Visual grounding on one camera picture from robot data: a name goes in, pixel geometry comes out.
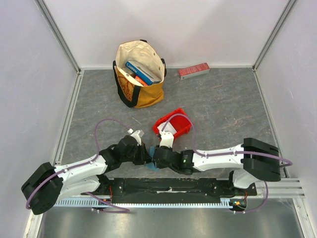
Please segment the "blue leather card holder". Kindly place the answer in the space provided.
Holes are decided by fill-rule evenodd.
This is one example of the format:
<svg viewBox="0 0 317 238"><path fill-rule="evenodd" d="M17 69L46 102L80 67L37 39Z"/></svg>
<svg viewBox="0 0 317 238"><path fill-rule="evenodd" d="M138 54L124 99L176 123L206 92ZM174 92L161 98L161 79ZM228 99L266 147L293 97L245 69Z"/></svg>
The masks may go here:
<svg viewBox="0 0 317 238"><path fill-rule="evenodd" d="M153 146L151 146L149 148L149 156L151 158L153 158L154 152L155 152L155 148ZM146 164L146 168L148 168L149 170L152 170L154 172L159 172L159 168L156 168L153 162L150 162L150 163Z"/></svg>

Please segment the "white cards stack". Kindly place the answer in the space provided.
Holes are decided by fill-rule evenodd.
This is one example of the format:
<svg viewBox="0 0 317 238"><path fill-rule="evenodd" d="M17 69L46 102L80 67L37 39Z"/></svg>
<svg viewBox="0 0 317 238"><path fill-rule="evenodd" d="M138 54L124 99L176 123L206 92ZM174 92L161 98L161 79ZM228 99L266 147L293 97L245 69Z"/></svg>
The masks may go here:
<svg viewBox="0 0 317 238"><path fill-rule="evenodd" d="M176 133L176 129L173 127L173 125L170 122L163 122L158 126L159 131L164 131L164 132L170 132L173 135Z"/></svg>

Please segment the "red plastic bin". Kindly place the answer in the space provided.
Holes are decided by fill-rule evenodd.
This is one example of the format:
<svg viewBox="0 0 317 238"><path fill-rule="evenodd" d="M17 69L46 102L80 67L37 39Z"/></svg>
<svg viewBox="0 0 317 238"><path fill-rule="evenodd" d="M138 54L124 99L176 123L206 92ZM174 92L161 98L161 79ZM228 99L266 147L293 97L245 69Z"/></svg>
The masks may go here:
<svg viewBox="0 0 317 238"><path fill-rule="evenodd" d="M182 108L177 108L176 110L170 112L169 114L163 116L162 118L158 119L157 122L153 125L152 129L153 132L156 135L159 135L159 130L158 130L158 126L163 123L163 122L167 122L173 115L175 114L182 114L182 115L187 115ZM173 127L176 129L176 133L174 134L174 138L177 139L180 136L187 134L190 129L191 129L191 123L182 116L176 116L174 118L172 118L169 121Z"/></svg>

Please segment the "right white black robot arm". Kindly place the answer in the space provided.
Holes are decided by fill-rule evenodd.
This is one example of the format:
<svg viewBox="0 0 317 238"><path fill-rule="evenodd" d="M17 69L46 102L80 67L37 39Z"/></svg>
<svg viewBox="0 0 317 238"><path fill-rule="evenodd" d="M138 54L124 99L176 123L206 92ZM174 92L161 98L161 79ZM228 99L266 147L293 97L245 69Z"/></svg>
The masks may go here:
<svg viewBox="0 0 317 238"><path fill-rule="evenodd" d="M254 138L242 144L219 150L185 150L180 153L161 146L154 151L153 162L159 169L169 168L182 175L212 169L233 169L227 182L228 192L240 194L258 181L281 180L278 148Z"/></svg>

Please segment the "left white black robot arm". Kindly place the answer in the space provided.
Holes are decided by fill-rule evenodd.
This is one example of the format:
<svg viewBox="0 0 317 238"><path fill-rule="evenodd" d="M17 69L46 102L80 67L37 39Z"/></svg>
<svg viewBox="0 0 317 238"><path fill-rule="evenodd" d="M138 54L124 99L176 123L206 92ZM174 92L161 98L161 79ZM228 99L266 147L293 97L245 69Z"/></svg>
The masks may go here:
<svg viewBox="0 0 317 238"><path fill-rule="evenodd" d="M151 161L145 144L126 136L117 144L79 162L63 166L43 163L21 187L26 209L40 215L64 198L94 191L105 194L109 189L107 172L118 169L125 162L144 165Z"/></svg>

